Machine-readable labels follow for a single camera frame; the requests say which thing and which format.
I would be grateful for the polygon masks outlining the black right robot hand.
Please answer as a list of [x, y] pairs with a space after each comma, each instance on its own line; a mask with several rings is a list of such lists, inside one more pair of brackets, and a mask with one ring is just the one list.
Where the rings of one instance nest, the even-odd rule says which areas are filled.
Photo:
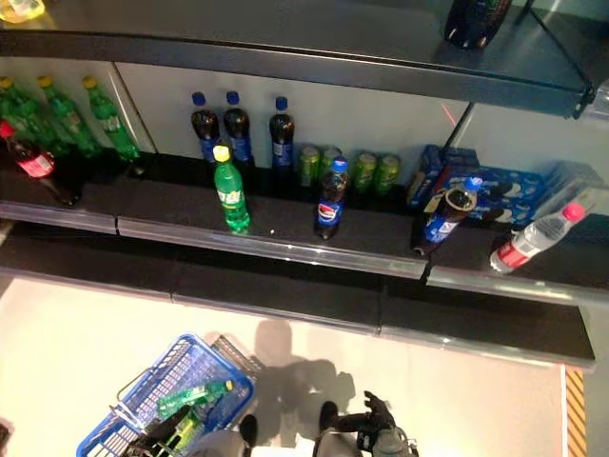
[[396, 423], [383, 400], [368, 390], [364, 397], [368, 412], [339, 416], [333, 427], [343, 433], [356, 432], [358, 449], [371, 452], [381, 432], [394, 429]]

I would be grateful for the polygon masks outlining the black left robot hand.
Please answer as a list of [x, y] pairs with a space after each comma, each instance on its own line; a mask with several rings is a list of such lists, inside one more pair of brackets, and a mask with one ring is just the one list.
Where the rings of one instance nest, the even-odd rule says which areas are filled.
[[155, 420], [147, 433], [128, 444], [122, 456], [172, 456], [182, 441], [178, 426], [190, 411], [191, 406], [183, 406], [164, 421]]

